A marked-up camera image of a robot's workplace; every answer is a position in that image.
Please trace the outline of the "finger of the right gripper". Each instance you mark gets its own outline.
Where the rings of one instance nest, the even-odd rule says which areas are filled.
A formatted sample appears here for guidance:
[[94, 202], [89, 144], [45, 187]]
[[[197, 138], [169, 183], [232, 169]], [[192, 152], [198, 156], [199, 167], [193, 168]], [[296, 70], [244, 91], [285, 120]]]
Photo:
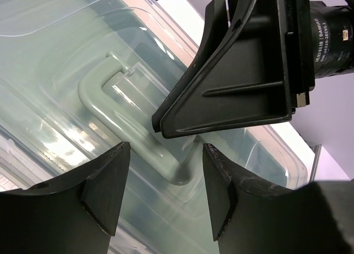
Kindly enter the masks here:
[[228, 31], [226, 0], [212, 0], [205, 8], [205, 24], [201, 43], [190, 65], [192, 71], [199, 71], [216, 51]]
[[216, 51], [199, 71], [189, 66], [152, 115], [153, 130], [166, 139], [290, 121], [296, 97], [314, 87], [314, 79], [289, 77], [282, 66], [262, 66], [260, 42], [236, 42], [227, 0], [226, 7], [229, 28]]

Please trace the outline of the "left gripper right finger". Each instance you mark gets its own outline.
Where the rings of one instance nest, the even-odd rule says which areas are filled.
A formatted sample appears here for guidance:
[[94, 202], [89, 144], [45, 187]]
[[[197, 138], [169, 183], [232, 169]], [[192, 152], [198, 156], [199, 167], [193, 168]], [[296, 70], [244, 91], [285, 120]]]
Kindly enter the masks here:
[[352, 253], [353, 182], [289, 189], [202, 151], [212, 236], [220, 253]]

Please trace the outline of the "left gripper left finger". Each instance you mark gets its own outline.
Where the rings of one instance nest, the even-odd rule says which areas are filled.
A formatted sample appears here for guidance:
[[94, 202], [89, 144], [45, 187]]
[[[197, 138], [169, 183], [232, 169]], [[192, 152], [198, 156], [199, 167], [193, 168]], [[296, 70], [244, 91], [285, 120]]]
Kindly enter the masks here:
[[131, 147], [28, 189], [1, 193], [2, 253], [107, 253], [116, 233]]

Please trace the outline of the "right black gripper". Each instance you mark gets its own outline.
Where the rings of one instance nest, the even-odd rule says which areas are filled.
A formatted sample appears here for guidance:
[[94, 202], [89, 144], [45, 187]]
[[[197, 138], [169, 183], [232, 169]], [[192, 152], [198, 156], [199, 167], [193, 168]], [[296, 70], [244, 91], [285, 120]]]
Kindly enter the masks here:
[[289, 77], [319, 79], [353, 72], [353, 0], [227, 0], [237, 43], [257, 40], [262, 66]]

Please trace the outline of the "green toolbox with clear lid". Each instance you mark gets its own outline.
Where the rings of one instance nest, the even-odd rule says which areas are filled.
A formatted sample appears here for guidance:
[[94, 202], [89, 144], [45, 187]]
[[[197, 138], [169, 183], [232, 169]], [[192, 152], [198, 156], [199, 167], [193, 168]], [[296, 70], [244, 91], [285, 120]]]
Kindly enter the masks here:
[[205, 143], [275, 184], [307, 184], [314, 153], [289, 123], [174, 139], [154, 132], [151, 117], [195, 57], [203, 25], [186, 0], [1, 0], [1, 190], [126, 141], [109, 253], [218, 253]]

